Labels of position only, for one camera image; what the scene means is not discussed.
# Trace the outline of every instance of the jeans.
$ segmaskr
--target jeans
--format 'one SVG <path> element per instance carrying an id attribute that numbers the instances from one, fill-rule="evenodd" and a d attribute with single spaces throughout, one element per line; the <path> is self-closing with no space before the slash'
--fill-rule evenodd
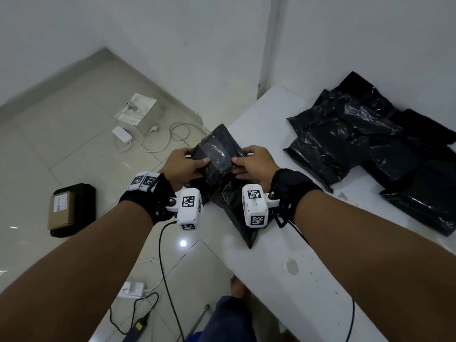
<path id="1" fill-rule="evenodd" d="M 222 296 L 199 342 L 256 342 L 252 315 L 244 300 Z"/>

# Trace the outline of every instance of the small brown box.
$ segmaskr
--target small brown box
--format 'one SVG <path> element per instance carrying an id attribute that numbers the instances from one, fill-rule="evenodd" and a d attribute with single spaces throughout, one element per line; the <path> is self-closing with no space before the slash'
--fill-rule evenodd
<path id="1" fill-rule="evenodd" d="M 74 221 L 74 193 L 64 192 L 53 195 L 49 207 L 47 228 L 49 230 L 67 227 Z"/>

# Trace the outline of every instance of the tiled floor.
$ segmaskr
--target tiled floor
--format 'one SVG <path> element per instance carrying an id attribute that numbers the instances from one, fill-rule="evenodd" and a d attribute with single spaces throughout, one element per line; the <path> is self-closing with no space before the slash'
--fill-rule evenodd
<path id="1" fill-rule="evenodd" d="M 146 139 L 145 148 L 161 148 L 172 123 L 195 123 L 179 107 L 157 96 L 154 86 L 141 75 L 111 60 L 0 124 L 0 291 L 65 241 L 51 237 L 46 229 L 49 197 L 54 190 L 80 182 L 93 185 L 97 189 L 97 214 L 101 216 L 116 204 L 134 174 L 157 171 L 172 150 L 185 146 L 182 141 L 172 140 L 163 151 L 148 154 L 141 150 L 140 137 L 134 134 L 131 148 L 117 151 L 111 134 L 113 116 L 135 92 L 158 97 L 164 107 L 161 131 Z M 185 136 L 187 130 L 176 132 Z M 187 142 L 191 146 L 202 137 L 190 126 Z M 158 236 L 163 225 L 154 226 L 139 259 L 158 258 Z M 180 246 L 182 240 L 186 241 L 184 247 Z M 163 265 L 184 332 L 190 330 L 206 304 L 214 307 L 220 296 L 229 294 L 232 275 L 198 240 L 197 232 L 176 226 L 163 234 Z M 157 263 L 144 262 L 135 265 L 129 279 L 151 287 L 160 277 Z M 140 341 L 174 342 L 178 329 L 163 283 L 156 291 L 160 300 Z M 132 307 L 132 299 L 119 298 L 112 305 L 113 319 L 123 330 L 128 330 Z M 137 317 L 147 310 L 149 303 L 143 302 Z M 91 341 L 122 338 L 106 315 Z"/>

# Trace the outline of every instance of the black wristband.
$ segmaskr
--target black wristband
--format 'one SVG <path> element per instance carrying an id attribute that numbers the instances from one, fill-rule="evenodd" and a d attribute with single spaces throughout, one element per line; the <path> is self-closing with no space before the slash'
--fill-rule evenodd
<path id="1" fill-rule="evenodd" d="M 310 178 L 299 171 L 279 169 L 271 183 L 271 192 L 275 199 L 280 199 L 277 214 L 284 220 L 295 223 L 295 212 L 301 198 L 311 190 L 322 190 Z"/>
<path id="2" fill-rule="evenodd" d="M 174 212 L 169 212 L 166 206 L 169 205 L 170 197 L 175 196 L 171 183 L 163 174 L 160 174 L 153 192 L 128 190 L 120 197 L 119 203 L 128 200 L 140 205 L 151 216 L 155 225 L 158 222 L 173 218 Z"/>

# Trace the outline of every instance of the white table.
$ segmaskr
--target white table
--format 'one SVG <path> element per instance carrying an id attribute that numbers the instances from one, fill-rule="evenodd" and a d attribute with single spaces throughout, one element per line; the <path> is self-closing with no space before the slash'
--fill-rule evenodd
<path id="1" fill-rule="evenodd" d="M 279 166 L 305 172 L 282 149 L 296 138 L 286 118 L 310 105 L 276 85 L 228 129 L 241 147 L 265 146 Z M 378 195 L 381 186 L 361 167 L 332 187 L 335 197 L 414 230 L 455 253 L 455 237 L 439 235 L 384 201 Z M 248 249 L 221 208 L 208 203 L 201 218 L 200 239 L 298 339 L 345 341 L 352 300 L 291 226 L 279 229 L 271 223 Z M 356 305 L 350 341 L 385 340 Z"/>

